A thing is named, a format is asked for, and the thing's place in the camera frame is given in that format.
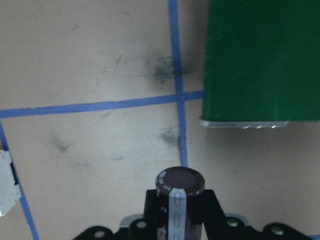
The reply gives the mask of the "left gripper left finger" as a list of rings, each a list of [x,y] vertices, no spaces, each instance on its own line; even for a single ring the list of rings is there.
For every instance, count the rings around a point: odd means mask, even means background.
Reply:
[[[76,240],[157,240],[158,199],[155,189],[146,191],[142,215],[130,218],[113,233],[104,226],[91,226],[75,237]]]

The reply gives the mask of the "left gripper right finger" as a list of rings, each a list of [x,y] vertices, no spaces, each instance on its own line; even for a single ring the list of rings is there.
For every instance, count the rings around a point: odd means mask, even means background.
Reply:
[[[225,214],[213,190],[203,192],[203,225],[208,240],[310,240],[283,223],[270,223],[262,231],[254,229],[243,217]]]

